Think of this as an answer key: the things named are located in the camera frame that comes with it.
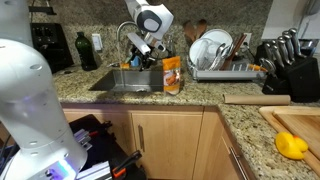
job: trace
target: cabinet door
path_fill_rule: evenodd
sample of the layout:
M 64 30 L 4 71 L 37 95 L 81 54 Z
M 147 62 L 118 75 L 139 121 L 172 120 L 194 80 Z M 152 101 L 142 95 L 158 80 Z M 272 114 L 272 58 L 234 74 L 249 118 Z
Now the cabinet door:
M 235 160 L 231 152 L 229 151 L 229 147 L 226 144 L 226 141 L 223 137 L 220 139 L 219 148 L 218 148 L 218 156 L 215 160 L 216 169 L 214 170 L 216 173 L 213 179 L 221 179 L 221 180 L 237 180 L 242 179 L 239 170 L 237 169 L 237 165 L 235 164 Z
M 225 149 L 228 152 L 229 159 L 231 159 L 231 163 L 229 163 L 229 165 L 226 165 L 226 168 L 227 167 L 231 168 L 231 164 L 232 164 L 233 165 L 232 174 L 235 175 L 237 173 L 237 177 L 239 179 L 255 180 L 256 179 L 255 175 L 253 174 L 247 161 L 244 159 L 243 154 L 242 154 L 241 150 L 239 149 L 239 146 L 236 145 L 236 142 L 232 138 L 232 135 L 231 135 L 230 131 L 228 131 L 228 129 L 225 129 L 223 131 L 222 140 L 224 142 Z M 232 155 L 230 148 L 232 148 L 233 153 L 236 157 L 234 157 Z
M 132 114 L 148 178 L 192 179 L 201 115 Z
M 112 126 L 109 128 L 110 133 L 114 133 L 116 141 L 123 151 L 129 155 L 135 151 L 134 135 L 130 113 L 101 113 L 90 111 L 70 112 L 65 111 L 68 122 L 72 122 L 88 114 L 93 114 L 101 123 L 111 121 Z

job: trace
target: white plate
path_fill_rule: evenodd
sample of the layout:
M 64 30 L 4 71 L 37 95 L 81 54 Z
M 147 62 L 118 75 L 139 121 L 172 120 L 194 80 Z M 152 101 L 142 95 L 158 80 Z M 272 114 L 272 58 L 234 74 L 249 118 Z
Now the white plate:
M 222 29 L 212 29 L 203 34 L 200 39 L 210 39 L 215 42 L 219 42 L 220 44 L 226 43 L 226 46 L 231 46 L 233 40 L 230 34 Z
M 189 51 L 189 57 L 191 62 L 196 65 L 197 59 L 205 56 L 208 46 L 216 46 L 216 49 L 220 46 L 220 43 L 212 41 L 208 38 L 197 39 L 191 46 Z

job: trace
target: knife block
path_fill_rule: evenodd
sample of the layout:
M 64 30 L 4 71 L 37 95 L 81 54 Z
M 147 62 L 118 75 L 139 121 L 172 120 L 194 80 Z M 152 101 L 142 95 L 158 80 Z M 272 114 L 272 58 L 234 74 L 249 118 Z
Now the knife block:
M 315 102 L 320 99 L 320 78 L 316 58 L 296 59 L 285 68 L 277 67 L 277 78 L 268 75 L 264 94 L 288 94 L 294 102 Z

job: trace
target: black appliance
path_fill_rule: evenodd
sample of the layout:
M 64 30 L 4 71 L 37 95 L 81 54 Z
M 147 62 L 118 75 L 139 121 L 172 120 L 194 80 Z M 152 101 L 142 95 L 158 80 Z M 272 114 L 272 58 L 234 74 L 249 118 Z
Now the black appliance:
M 47 60 L 52 73 L 73 65 L 62 27 L 57 23 L 31 23 L 33 46 Z

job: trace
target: electrical outlet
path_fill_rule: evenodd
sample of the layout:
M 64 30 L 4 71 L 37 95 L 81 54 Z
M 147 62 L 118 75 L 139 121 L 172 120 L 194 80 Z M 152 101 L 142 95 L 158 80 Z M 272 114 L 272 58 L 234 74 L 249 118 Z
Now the electrical outlet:
M 92 42 L 93 42 L 93 47 L 96 50 L 96 52 L 101 52 L 103 45 L 102 45 L 100 34 L 92 34 Z
M 244 43 L 247 43 L 248 46 L 250 47 L 250 40 L 251 40 L 251 35 L 252 33 L 244 33 L 247 35 L 247 37 L 244 39 L 243 43 L 241 44 L 240 48 L 243 49 L 245 48 L 246 46 L 244 45 Z

